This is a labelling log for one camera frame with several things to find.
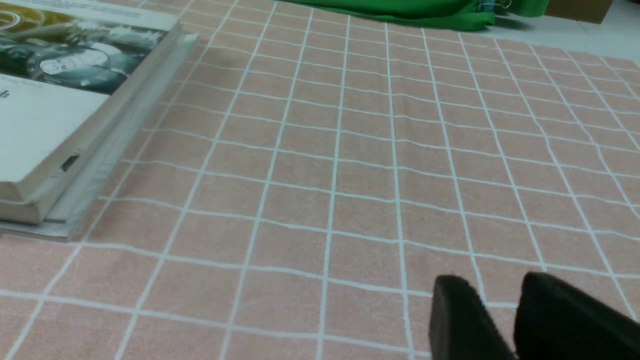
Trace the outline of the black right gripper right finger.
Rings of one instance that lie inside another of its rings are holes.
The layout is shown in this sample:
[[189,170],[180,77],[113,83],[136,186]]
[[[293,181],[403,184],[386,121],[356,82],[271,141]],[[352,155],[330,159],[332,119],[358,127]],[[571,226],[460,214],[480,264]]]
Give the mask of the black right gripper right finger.
[[545,272],[523,278],[514,324],[521,360],[637,360],[637,321]]

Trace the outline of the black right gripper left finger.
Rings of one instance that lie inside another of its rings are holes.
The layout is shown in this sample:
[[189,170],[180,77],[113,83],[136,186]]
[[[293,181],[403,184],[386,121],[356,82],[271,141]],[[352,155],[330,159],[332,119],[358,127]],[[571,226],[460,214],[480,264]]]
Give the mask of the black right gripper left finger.
[[435,278],[429,321],[434,360],[514,360],[476,289],[464,278]]

